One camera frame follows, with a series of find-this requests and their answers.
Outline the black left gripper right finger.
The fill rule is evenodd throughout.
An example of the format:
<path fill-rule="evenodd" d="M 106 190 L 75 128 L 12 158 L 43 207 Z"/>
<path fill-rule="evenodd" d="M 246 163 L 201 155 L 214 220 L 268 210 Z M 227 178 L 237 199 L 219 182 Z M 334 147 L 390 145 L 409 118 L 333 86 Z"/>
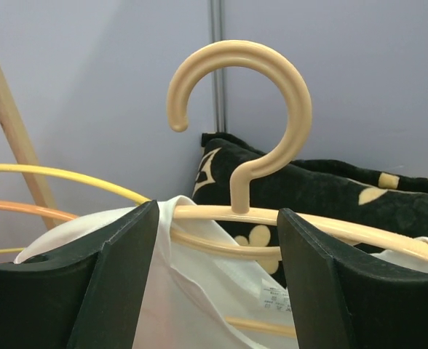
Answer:
<path fill-rule="evenodd" d="M 300 348 L 428 348 L 428 273 L 366 254 L 289 209 L 277 230 Z"/>

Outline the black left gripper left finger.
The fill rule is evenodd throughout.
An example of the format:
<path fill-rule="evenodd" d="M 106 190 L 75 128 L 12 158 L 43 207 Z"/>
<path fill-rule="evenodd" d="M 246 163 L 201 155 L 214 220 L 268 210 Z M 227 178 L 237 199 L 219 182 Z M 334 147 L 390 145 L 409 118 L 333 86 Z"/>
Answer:
<path fill-rule="evenodd" d="M 0 348 L 131 348 L 158 222 L 151 201 L 64 246 L 0 264 Z"/>

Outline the white pink t shirt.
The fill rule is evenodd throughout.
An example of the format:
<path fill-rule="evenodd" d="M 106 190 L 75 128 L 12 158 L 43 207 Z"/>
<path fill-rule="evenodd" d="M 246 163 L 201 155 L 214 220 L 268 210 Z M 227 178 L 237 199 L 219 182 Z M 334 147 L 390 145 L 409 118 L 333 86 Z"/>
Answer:
<path fill-rule="evenodd" d="M 177 244 L 170 229 L 238 245 L 212 220 L 177 220 L 177 196 L 159 202 L 159 225 L 135 333 L 135 348 L 297 348 L 298 340 L 241 330 L 228 316 L 293 325 L 287 290 L 257 262 Z"/>

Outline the yellow hanger with metal hook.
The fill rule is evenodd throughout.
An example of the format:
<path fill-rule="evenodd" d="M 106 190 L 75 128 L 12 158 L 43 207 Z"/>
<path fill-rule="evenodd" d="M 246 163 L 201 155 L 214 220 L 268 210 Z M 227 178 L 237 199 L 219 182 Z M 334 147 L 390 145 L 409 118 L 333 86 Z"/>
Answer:
<path fill-rule="evenodd" d="M 146 198 L 139 193 L 131 191 L 129 189 L 123 188 L 122 186 L 113 184 L 111 182 L 101 180 L 95 177 L 91 177 L 85 174 L 71 172 L 64 169 L 56 169 L 51 167 L 41 167 L 34 165 L 26 164 L 0 164 L 0 172 L 21 172 L 25 175 L 25 180 L 33 180 L 33 184 L 36 184 L 37 180 L 42 179 L 42 175 L 50 177 L 58 177 L 64 180 L 70 180 L 74 182 L 79 182 L 85 185 L 90 185 L 96 188 L 106 190 L 111 193 L 115 193 L 118 196 L 128 198 L 131 201 L 134 201 L 136 205 L 143 204 L 147 201 L 150 201 L 149 198 Z M 37 206 L 42 206 L 50 208 L 49 204 L 37 204 Z M 52 227 L 55 227 L 55 223 L 62 221 L 57 219 L 52 219 L 49 217 L 43 217 L 49 220 L 52 223 Z"/>

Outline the orange hanger with metal hook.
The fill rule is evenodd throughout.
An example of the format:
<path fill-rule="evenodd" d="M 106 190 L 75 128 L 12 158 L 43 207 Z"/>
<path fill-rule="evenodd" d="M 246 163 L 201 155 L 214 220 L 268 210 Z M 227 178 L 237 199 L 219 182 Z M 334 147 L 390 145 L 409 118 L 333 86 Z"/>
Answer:
<path fill-rule="evenodd" d="M 63 212 L 57 209 L 50 209 L 33 204 L 25 204 L 15 201 L 2 201 L 0 200 L 0 210 L 20 212 L 26 214 L 35 214 L 42 217 L 49 217 L 52 219 L 70 221 L 76 219 L 78 216 L 68 212 Z"/>

